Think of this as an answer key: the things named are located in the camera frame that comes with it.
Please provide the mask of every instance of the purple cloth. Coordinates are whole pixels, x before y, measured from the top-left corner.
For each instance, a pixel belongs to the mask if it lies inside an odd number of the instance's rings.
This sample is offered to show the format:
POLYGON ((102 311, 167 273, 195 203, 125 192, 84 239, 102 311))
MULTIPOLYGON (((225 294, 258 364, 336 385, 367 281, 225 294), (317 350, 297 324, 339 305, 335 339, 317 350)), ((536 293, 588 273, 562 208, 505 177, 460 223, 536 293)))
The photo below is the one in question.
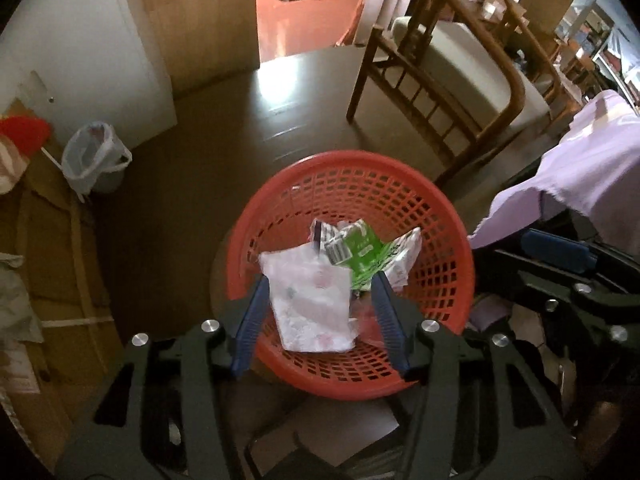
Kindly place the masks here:
POLYGON ((640 253, 640 118, 617 93, 598 94, 536 175, 498 193, 469 243, 494 243, 562 208, 586 216, 606 244, 640 253))

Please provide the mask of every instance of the red plastic basket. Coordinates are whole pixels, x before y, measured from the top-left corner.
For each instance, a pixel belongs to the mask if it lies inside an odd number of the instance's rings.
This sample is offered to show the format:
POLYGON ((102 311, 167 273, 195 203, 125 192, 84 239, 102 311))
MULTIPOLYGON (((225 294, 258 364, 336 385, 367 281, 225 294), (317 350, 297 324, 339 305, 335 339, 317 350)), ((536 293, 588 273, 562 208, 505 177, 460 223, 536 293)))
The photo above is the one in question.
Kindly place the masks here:
MULTIPOLYGON (((306 243, 314 218, 332 224, 363 218, 385 242, 420 226, 422 248, 402 294, 426 317, 453 332, 462 331, 474 293, 474 267, 460 218, 420 173, 368 152, 311 156, 280 171, 258 190, 229 242, 229 297, 246 294, 260 272, 261 252, 306 243)), ((385 351, 360 341, 344 353, 283 350, 273 316, 265 320, 256 355, 287 383, 319 396, 373 399, 407 386, 385 351)))

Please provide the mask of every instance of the metal screw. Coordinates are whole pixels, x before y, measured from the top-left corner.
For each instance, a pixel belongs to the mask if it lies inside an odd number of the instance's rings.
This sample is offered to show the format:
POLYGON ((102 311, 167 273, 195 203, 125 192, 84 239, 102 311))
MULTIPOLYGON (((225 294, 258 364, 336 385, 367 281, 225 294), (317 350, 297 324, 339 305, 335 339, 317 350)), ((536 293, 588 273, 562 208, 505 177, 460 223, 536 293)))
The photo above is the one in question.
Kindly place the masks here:
POLYGON ((437 332, 440 330, 440 324, 435 319, 425 319, 420 323, 420 327, 425 332, 437 332))
POLYGON ((611 340, 617 343, 623 343, 629 337, 626 328, 620 325, 614 325, 609 328, 609 335, 611 337, 611 340))
POLYGON ((554 312, 556 308, 558 308, 558 300, 546 300, 545 301, 545 310, 547 312, 554 312))
POLYGON ((583 294, 589 294, 591 292, 591 287, 589 285, 585 285, 584 283, 576 283, 574 285, 574 289, 577 292, 582 292, 583 294))
POLYGON ((207 319, 206 321, 202 322, 200 328, 203 332, 215 332, 220 328, 220 323, 215 319, 207 319))
POLYGON ((509 338, 504 334, 494 334, 491 337, 491 342, 496 346, 503 347, 509 344, 509 338))
POLYGON ((149 342, 149 336, 144 332, 136 334, 131 338, 131 344, 133 346, 144 346, 149 342))

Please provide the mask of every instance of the cushion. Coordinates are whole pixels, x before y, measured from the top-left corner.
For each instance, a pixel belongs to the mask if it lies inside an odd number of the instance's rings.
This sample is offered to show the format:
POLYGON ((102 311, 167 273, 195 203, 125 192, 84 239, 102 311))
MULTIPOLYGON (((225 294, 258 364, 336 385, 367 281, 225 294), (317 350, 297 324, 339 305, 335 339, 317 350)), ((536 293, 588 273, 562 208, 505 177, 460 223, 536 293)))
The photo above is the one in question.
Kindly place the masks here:
MULTIPOLYGON (((410 16, 394 21, 394 42, 406 34, 410 16)), ((418 26, 420 32, 426 29, 418 26)), ((511 97, 507 79, 478 39, 463 23, 438 22, 420 67, 446 88, 478 123, 486 127, 506 108, 511 97)), ((525 89, 525 105, 508 127, 519 132, 548 118, 549 106, 524 74, 518 71, 525 89)))

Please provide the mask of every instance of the trash bag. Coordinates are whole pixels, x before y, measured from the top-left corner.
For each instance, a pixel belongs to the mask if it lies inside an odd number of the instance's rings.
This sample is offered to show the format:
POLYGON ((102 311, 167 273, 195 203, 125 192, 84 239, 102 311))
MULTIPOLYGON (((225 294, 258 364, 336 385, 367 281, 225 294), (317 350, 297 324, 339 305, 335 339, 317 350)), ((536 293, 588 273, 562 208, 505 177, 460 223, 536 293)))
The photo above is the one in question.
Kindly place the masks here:
POLYGON ((80 128, 62 153, 62 173, 78 195, 110 193, 122 182, 131 152, 113 126, 99 121, 80 128))

